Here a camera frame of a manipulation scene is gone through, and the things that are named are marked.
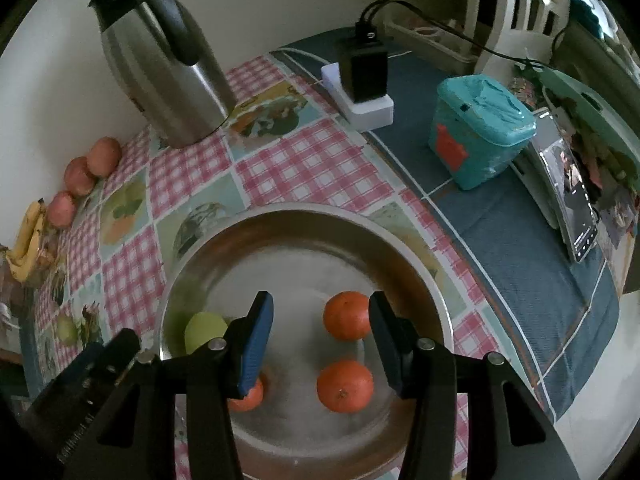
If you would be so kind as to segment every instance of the tablecloth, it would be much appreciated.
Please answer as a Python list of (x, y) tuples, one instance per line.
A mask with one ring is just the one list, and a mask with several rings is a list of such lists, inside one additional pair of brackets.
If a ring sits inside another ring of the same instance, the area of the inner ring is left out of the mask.
[[(302, 201), (363, 214), (398, 236), (438, 283), (454, 323), (456, 352), (482, 357), (500, 351), (535, 392), (518, 341), (509, 336), (473, 265), (384, 147), (354, 131), (315, 80), (280, 54), (257, 57), (227, 77), (240, 104), (223, 128), (174, 150), (146, 127), (124, 146), (116, 172), (98, 184), (62, 234), (59, 259), (34, 309), (45, 382), (87, 340), (107, 341), (123, 327), (134, 329), (149, 348), (167, 277), (220, 218)], [(83, 340), (71, 348), (56, 336), (56, 319), (65, 314), (82, 326)], [(460, 395), (454, 454), (459, 478), (467, 439), (466, 397)], [(177, 477), (188, 478), (185, 436), (176, 435), (175, 449)]]
[[(290, 47), (336, 61), (335, 41), (350, 34), (348, 28), (331, 30)], [(393, 41), (386, 43), (394, 122), (365, 136), (405, 175), (450, 238), (460, 267), (474, 277), (491, 307), (483, 311), (486, 318), (498, 326), (505, 346), (514, 345), (538, 402), (556, 421), (589, 379), (616, 328), (618, 295), (610, 272), (616, 265), (600, 247), (583, 263), (571, 264), (559, 231), (548, 225), (511, 168), (473, 190), (460, 190), (427, 143), (436, 88), (449, 75)], [(319, 77), (316, 60), (277, 55), (310, 81)]]

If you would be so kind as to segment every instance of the pink checkered tablecloth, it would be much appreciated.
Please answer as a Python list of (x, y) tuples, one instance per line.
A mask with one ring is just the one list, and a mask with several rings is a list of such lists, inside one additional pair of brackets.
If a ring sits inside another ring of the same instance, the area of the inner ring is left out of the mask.
[[(212, 212), (228, 216), (274, 202), (329, 204), (374, 221), (388, 211), (402, 215), (398, 221), (408, 222), (430, 248), (433, 257), (425, 264), (436, 280), (448, 280), (450, 290), (459, 291), (464, 306), (452, 314), (456, 352), (479, 357), (504, 351), (482, 316), (482, 290), (446, 232), (409, 188), (394, 184), (394, 170), (382, 171), (381, 161), (367, 155), (371, 151), (354, 140), (312, 82), (271, 56), (257, 57), (227, 76), (240, 112), (217, 133), (182, 150), (163, 146), (145, 128), (124, 146), (116, 172), (81, 205), (74, 227), (63, 234), (59, 261), (35, 308), (45, 378), (82, 349), (80, 342), (70, 348), (59, 341), (58, 316), (71, 316), (82, 326), (87, 312), (97, 309), (92, 336), (107, 341), (128, 327), (148, 346), (166, 277), (197, 236), (190, 230), (194, 222), (202, 225)], [(456, 294), (450, 290), (446, 294)], [(87, 306), (95, 309), (83, 310)], [(458, 399), (457, 430), (459, 472), (467, 454), (465, 396)], [(189, 477), (186, 449), (178, 438), (179, 479)]]

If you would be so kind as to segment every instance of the kettle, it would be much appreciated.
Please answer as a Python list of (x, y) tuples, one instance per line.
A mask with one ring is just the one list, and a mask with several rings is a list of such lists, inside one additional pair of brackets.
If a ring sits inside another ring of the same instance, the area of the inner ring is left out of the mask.
[(177, 0), (91, 0), (120, 87), (174, 148), (217, 130), (236, 98), (200, 27)]

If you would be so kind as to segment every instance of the phone screen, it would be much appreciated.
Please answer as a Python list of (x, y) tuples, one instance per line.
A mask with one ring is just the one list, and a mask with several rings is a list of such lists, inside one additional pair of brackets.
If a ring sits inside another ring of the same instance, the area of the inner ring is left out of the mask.
[(594, 215), (574, 154), (560, 136), (548, 110), (537, 114), (536, 135), (532, 143), (546, 166), (559, 202), (564, 205), (562, 216), (575, 254), (580, 258), (586, 252), (585, 242), (590, 243), (590, 238), (593, 238), (590, 233), (594, 227)]
[(581, 247), (591, 226), (593, 216), (589, 195), (571, 150), (559, 139), (542, 152), (542, 157), (553, 176), (556, 193), (566, 209), (566, 224), (577, 250)]

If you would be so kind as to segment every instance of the white wall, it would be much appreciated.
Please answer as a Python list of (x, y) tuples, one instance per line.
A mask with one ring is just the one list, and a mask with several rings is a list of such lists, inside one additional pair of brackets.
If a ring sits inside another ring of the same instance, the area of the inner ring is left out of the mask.
[[(223, 69), (349, 25), (371, 0), (180, 0)], [(116, 85), (89, 0), (39, 0), (0, 57), (0, 243), (31, 200), (62, 186), (68, 161), (145, 121)]]

